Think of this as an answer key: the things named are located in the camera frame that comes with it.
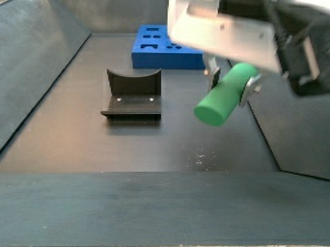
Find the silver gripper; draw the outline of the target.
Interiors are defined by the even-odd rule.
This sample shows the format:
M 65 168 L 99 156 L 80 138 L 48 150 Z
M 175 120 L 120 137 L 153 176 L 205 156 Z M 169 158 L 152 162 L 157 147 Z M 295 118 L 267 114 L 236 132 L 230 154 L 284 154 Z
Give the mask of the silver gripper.
M 167 34 L 169 39 L 204 52 L 201 55 L 208 89 L 217 85 L 220 68 L 216 57 L 246 62 L 280 72 L 275 55 L 274 27 L 252 19 L 217 13 L 217 0 L 168 0 Z M 243 86 L 238 105 L 262 91 L 267 72 L 251 76 Z

